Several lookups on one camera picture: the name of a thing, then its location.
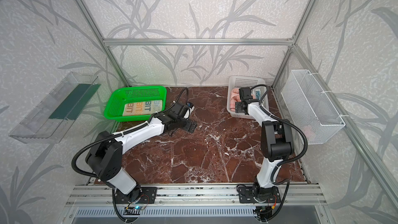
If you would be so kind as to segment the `pink towel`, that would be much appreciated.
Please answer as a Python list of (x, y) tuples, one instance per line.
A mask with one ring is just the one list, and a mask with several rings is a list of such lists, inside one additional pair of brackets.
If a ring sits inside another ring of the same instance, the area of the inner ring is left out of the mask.
[(235, 111), (236, 102), (241, 102), (239, 88), (233, 88), (230, 94), (230, 110)]

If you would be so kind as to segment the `cream lettered towel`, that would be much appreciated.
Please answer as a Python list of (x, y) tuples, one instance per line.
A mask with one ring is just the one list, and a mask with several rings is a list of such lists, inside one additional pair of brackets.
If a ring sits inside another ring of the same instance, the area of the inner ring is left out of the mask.
[(162, 109), (162, 100), (127, 103), (124, 106), (122, 116), (151, 115), (153, 113), (160, 112)]

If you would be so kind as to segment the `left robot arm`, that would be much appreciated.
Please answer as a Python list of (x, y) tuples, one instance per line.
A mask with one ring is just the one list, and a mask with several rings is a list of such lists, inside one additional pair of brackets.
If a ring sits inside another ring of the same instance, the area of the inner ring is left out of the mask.
[(97, 137), (99, 143), (88, 151), (85, 158), (94, 176), (112, 189), (124, 195), (137, 191), (136, 180), (122, 168), (123, 155), (142, 142), (183, 129), (193, 133), (197, 123), (190, 119), (194, 104), (174, 103), (169, 109), (153, 114), (150, 119), (136, 127), (110, 134), (106, 131)]

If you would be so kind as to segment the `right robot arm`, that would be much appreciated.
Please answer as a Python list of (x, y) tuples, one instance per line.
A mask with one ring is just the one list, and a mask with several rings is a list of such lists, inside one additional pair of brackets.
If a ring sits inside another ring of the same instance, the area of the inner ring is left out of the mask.
[(261, 104), (262, 100), (252, 95), (252, 88), (239, 88), (238, 97), (234, 103), (235, 112), (251, 116), (261, 127), (264, 160), (254, 183), (254, 192), (259, 195), (284, 183), (277, 182), (276, 179), (280, 168), (291, 162), (289, 158), (294, 153), (291, 124), (271, 114)]

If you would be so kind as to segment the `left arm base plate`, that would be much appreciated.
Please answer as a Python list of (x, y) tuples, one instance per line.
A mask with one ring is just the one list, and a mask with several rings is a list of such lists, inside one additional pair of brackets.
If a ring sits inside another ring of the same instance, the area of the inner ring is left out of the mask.
[(125, 195), (117, 189), (115, 191), (116, 204), (154, 204), (157, 190), (157, 187), (136, 187)]

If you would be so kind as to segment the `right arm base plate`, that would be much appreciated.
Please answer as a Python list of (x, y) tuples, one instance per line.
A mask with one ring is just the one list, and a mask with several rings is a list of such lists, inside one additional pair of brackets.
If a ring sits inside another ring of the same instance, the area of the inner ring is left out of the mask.
[(281, 197), (276, 186), (262, 188), (258, 184), (237, 185), (236, 190), (240, 203), (280, 203)]

